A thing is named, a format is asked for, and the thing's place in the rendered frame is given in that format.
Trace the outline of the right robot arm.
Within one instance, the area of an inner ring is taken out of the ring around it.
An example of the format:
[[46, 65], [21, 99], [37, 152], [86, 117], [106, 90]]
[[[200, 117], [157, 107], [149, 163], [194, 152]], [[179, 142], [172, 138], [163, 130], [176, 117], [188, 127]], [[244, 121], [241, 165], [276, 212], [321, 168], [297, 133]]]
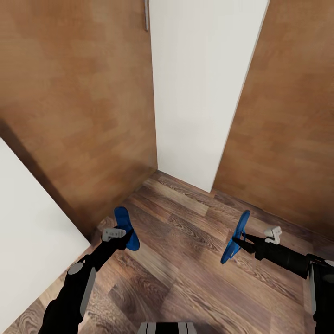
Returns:
[[309, 253], [305, 256], [279, 244], [279, 226], [264, 232], [267, 238], [246, 234], [246, 239], [254, 244], [234, 237], [232, 240], [250, 254], [255, 253], [260, 261], [266, 258], [304, 279], [309, 272], [311, 309], [317, 322], [315, 334], [334, 334], [334, 262]]

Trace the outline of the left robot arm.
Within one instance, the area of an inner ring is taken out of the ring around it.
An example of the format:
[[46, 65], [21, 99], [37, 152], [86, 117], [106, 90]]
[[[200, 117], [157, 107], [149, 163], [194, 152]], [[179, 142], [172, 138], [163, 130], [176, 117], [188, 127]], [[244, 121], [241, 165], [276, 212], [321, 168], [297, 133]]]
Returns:
[[52, 300], [43, 316], [38, 334], [78, 334], [96, 278], [96, 272], [119, 250], [125, 250], [134, 229], [104, 228], [102, 243], [90, 255], [85, 255], [70, 267], [56, 300]]

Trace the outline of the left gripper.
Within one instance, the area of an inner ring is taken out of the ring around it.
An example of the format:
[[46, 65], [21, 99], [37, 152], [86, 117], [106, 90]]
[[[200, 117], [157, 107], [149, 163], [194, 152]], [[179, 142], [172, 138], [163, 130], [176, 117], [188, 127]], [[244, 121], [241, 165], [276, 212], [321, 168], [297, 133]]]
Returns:
[[[114, 228], [118, 229], [118, 226], [115, 226]], [[108, 260], [117, 249], [123, 251], [126, 249], [126, 244], [129, 242], [133, 232], [134, 229], [132, 228], [124, 237], [113, 238], [108, 242], [102, 240], [102, 243], [96, 249], [101, 250]]]

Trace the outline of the sandal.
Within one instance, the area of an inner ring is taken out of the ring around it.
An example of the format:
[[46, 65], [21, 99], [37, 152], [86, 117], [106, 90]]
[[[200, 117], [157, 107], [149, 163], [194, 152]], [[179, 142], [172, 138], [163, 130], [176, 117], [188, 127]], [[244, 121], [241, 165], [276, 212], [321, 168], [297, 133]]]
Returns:
[[[249, 216], [250, 216], [250, 211], [249, 210], [245, 211], [242, 214], [241, 218], [239, 219], [236, 230], [235, 230], [232, 237], [240, 239], [241, 235], [243, 234], [244, 241], [246, 241], [246, 234], [245, 234], [245, 231], [244, 231], [244, 227], [247, 223], [247, 220], [248, 220]], [[227, 260], [229, 258], [232, 258], [240, 249], [241, 249], [241, 247], [237, 243], [235, 243], [231, 238], [231, 240], [229, 241], [229, 244], [226, 247], [226, 250], [224, 251], [223, 257], [221, 259], [221, 263], [225, 264], [227, 262]]]
[[[115, 208], [114, 214], [116, 217], [118, 229], [126, 230], [127, 234], [133, 228], [130, 222], [128, 210], [123, 206], [119, 206]], [[140, 242], [135, 231], [133, 232], [129, 242], [126, 244], [126, 248], [131, 251], [139, 250]]]

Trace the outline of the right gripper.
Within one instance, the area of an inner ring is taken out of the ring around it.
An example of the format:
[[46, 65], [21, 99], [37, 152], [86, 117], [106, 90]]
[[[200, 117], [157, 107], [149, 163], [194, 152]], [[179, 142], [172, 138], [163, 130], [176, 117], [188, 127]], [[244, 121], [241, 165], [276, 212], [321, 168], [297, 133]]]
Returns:
[[268, 243], [265, 241], [266, 238], [260, 238], [250, 234], [246, 234], [246, 239], [254, 242], [254, 244], [232, 237], [232, 240], [244, 250], [250, 254], [255, 253], [256, 259], [261, 261], [263, 258], [266, 258], [267, 260], [288, 269], [289, 257], [292, 252], [290, 248], [281, 244]]

